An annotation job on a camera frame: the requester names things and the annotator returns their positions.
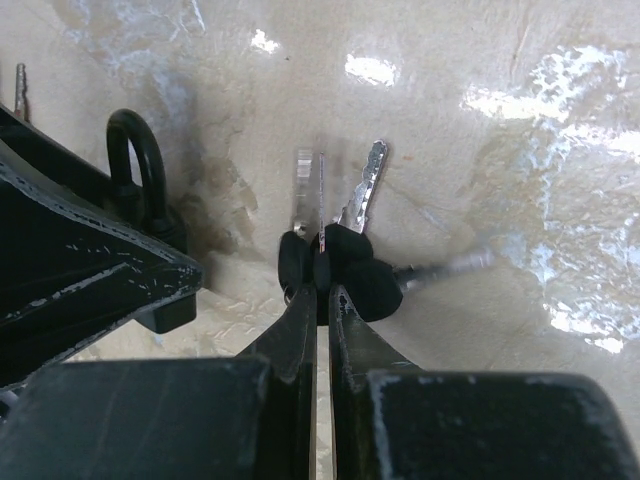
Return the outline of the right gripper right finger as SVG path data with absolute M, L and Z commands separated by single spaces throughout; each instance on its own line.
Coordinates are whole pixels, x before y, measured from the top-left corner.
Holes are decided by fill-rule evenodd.
M 338 479 L 635 479 L 639 462 L 600 386 L 555 372 L 427 371 L 329 297 Z

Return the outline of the black orange-padlock keys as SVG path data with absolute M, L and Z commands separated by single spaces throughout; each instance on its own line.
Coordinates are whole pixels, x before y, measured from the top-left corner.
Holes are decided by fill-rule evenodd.
M 18 63 L 15 76 L 14 113 L 24 121 L 29 121 L 27 90 L 26 67 L 24 63 Z

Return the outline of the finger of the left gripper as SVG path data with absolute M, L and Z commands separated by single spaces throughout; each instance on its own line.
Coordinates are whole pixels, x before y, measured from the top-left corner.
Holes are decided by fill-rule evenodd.
M 202 266 L 117 215 L 101 171 L 1 113 L 1 384 L 24 384 L 129 320 L 196 316 Z

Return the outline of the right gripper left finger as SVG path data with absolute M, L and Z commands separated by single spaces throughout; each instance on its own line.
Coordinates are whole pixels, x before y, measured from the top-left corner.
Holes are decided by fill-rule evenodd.
M 5 479 L 311 479 L 317 295 L 233 357 L 42 371 L 1 430 Z

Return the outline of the black padlock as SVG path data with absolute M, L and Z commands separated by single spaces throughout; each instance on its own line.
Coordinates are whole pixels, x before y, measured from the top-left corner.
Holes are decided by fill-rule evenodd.
M 130 109 L 117 110 L 106 143 L 117 215 L 186 254 L 186 226 L 169 206 L 163 158 L 148 123 Z

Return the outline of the black padlock key bunch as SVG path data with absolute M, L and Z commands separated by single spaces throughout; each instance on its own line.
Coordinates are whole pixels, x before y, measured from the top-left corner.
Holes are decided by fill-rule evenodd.
M 300 287 L 315 286 L 320 302 L 320 325 L 328 323 L 328 296 L 334 285 L 348 293 L 355 309 L 366 322 L 385 319 L 400 307 L 404 295 L 438 281 L 491 266 L 495 256 L 481 247 L 429 265 L 394 267 L 374 256 L 372 243 L 364 233 L 368 209 L 389 147 L 383 140 L 373 143 L 362 179 L 341 215 L 334 223 L 324 221 L 326 157 L 318 156 L 318 233 L 308 236 L 309 222 L 302 215 L 311 190 L 313 153 L 301 150 L 296 165 L 296 212 L 292 229 L 280 240 L 278 279 L 284 300 L 290 302 Z

